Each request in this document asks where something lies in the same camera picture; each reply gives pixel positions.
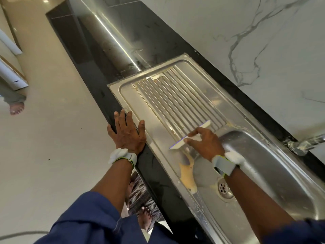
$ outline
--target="floor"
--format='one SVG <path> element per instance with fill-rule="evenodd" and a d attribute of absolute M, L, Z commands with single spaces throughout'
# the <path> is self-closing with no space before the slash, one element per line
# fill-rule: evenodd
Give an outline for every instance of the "floor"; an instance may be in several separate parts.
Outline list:
<path fill-rule="evenodd" d="M 48 231 L 103 176 L 114 149 L 106 119 L 45 17 L 62 1 L 2 0 L 30 86 L 22 90 L 26 108 L 18 116 L 10 116 L 0 101 L 0 236 Z"/>

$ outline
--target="blue sleeve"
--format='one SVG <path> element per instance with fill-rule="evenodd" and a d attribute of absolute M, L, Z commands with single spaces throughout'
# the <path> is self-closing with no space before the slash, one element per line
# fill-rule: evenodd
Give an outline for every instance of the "blue sleeve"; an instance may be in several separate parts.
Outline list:
<path fill-rule="evenodd" d="M 325 243 L 325 221 L 307 219 L 292 224 L 263 238 L 263 244 L 315 244 Z"/>
<path fill-rule="evenodd" d="M 60 216 L 50 233 L 35 244 L 133 243 L 130 238 L 136 243 L 145 241 L 136 216 L 122 219 L 107 198 L 87 192 Z"/>

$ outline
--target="plastic scraper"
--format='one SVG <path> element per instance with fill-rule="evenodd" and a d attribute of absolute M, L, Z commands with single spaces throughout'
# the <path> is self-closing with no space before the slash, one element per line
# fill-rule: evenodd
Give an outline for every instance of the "plastic scraper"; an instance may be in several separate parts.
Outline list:
<path fill-rule="evenodd" d="M 200 127 L 203 127 L 203 128 L 208 128 L 209 126 L 211 125 L 211 120 L 207 120 L 205 123 L 203 123 Z M 188 137 L 188 136 L 185 136 L 183 137 L 180 141 L 178 141 L 176 144 L 174 144 L 171 148 L 169 148 L 170 150 L 176 150 L 176 149 L 179 149 L 181 148 L 183 145 L 185 145 L 185 142 L 184 142 L 184 139 L 185 138 L 189 138 L 189 139 L 195 139 L 197 141 L 201 141 L 201 135 L 198 133 L 196 135 L 194 135 L 193 137 Z"/>

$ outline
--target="bare foot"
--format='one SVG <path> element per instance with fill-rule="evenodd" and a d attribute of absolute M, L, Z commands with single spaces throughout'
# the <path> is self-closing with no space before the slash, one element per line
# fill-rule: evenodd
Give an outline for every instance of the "bare foot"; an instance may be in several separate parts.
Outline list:
<path fill-rule="evenodd" d="M 10 107 L 10 115 L 17 115 L 22 112 L 25 108 L 24 103 L 12 103 L 9 105 Z"/>
<path fill-rule="evenodd" d="M 134 182 L 130 182 L 130 184 L 127 186 L 127 190 L 126 190 L 126 196 L 125 196 L 125 203 L 128 206 L 129 204 L 129 198 L 130 198 L 130 194 L 132 192 L 132 189 L 134 187 Z"/>
<path fill-rule="evenodd" d="M 148 207 L 143 206 L 140 210 L 140 214 L 138 217 L 140 228 L 147 231 L 151 224 L 151 220 L 152 220 L 151 211 L 149 210 Z"/>

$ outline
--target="drain strainer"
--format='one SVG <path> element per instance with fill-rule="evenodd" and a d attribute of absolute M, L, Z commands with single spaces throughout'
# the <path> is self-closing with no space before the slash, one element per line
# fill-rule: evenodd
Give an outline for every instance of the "drain strainer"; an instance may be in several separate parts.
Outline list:
<path fill-rule="evenodd" d="M 218 191 L 221 198 L 232 199 L 234 197 L 223 177 L 218 180 Z"/>

